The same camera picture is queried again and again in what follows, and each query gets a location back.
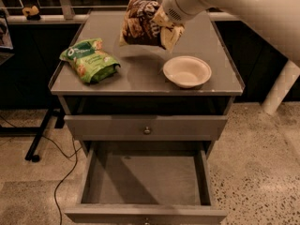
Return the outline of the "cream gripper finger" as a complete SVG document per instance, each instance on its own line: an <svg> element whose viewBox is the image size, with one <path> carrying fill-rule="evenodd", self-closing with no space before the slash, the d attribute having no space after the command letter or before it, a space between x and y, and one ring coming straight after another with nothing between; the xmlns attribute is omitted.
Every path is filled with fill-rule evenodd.
<svg viewBox="0 0 300 225"><path fill-rule="evenodd" d="M171 52L184 31L184 26L162 27L160 31L162 47Z"/></svg>
<svg viewBox="0 0 300 225"><path fill-rule="evenodd" d="M160 27L174 28L174 24L170 21L162 7L156 11L152 21Z"/></svg>

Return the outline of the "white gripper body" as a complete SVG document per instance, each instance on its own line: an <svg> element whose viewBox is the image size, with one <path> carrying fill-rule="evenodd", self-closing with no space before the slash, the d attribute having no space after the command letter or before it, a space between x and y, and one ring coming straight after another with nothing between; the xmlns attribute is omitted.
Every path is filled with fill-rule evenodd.
<svg viewBox="0 0 300 225"><path fill-rule="evenodd" d="M174 23L185 23L211 7L210 0L162 0L163 11Z"/></svg>

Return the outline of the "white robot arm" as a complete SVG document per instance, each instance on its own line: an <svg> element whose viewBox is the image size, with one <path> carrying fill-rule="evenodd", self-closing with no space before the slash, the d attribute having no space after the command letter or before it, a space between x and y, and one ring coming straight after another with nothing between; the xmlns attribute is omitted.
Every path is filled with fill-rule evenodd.
<svg viewBox="0 0 300 225"><path fill-rule="evenodd" d="M154 21L183 24L209 8L239 19L288 58L262 104L275 113L300 76L300 0L162 0Z"/></svg>

